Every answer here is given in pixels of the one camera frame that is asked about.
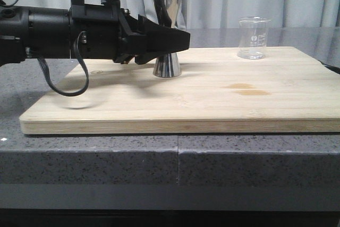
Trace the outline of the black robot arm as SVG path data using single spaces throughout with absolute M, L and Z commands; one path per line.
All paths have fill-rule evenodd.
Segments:
M 75 58 L 146 64 L 189 48 L 189 33 L 125 14 L 118 0 L 69 10 L 14 6 L 1 9 L 1 65 L 27 58 Z

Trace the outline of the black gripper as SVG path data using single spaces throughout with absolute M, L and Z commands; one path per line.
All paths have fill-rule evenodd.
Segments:
M 188 32 L 161 26 L 142 15 L 136 20 L 124 13 L 119 0 L 102 0 L 100 5 L 71 0 L 70 38 L 73 55 L 78 46 L 83 59 L 125 63 L 134 57 L 137 65 L 190 46 Z

